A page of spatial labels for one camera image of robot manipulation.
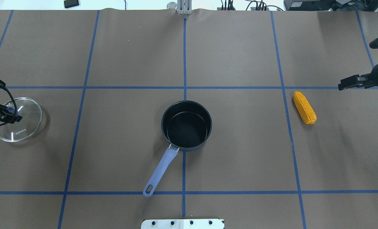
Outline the glass lid blue knob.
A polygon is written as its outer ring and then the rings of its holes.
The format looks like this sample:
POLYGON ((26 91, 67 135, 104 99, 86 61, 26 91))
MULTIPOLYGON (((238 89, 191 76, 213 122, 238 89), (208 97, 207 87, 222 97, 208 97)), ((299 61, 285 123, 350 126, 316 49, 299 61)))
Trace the glass lid blue knob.
POLYGON ((17 115, 21 116, 13 124, 0 126, 0 139, 5 142, 19 142, 29 138, 36 132, 42 121, 40 105, 26 97, 15 98, 17 115))

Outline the yellow corn cob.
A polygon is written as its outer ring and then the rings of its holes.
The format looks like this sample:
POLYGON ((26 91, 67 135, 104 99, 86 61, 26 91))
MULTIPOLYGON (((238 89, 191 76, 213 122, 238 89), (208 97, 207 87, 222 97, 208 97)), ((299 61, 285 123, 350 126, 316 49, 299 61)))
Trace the yellow corn cob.
POLYGON ((301 120, 308 125, 316 123, 317 115, 305 95, 299 91, 295 91, 293 100, 301 120))

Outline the dark blue saucepan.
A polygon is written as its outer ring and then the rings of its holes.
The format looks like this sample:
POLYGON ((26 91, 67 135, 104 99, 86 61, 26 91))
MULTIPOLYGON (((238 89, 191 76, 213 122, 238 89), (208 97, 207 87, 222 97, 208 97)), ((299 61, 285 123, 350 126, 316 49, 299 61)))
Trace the dark blue saucepan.
POLYGON ((170 163, 180 151, 201 148, 212 130, 208 110, 195 101, 178 101, 169 106, 161 119, 161 131, 170 144, 143 189, 143 196, 151 197, 170 163))

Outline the small black sensor pad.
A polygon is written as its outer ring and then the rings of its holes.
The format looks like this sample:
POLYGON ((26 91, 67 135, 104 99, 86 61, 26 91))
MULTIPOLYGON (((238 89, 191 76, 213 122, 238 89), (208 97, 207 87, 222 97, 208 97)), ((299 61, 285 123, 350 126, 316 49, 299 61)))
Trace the small black sensor pad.
POLYGON ((64 0, 63 1, 65 9, 69 9, 75 6, 79 6, 80 2, 79 0, 64 0))

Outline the aluminium frame post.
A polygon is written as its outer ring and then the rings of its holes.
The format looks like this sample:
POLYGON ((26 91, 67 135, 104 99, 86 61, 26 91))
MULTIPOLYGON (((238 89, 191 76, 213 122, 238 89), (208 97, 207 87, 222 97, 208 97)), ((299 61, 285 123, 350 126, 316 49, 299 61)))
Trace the aluminium frame post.
POLYGON ((177 14, 190 15, 192 14, 192 0, 177 0, 177 14))

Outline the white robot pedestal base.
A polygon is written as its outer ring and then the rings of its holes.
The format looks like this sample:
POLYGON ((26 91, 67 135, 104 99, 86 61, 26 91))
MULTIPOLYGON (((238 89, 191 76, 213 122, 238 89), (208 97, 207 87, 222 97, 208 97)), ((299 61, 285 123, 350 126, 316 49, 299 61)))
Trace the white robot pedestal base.
POLYGON ((225 229, 224 219, 144 220, 141 229, 225 229))

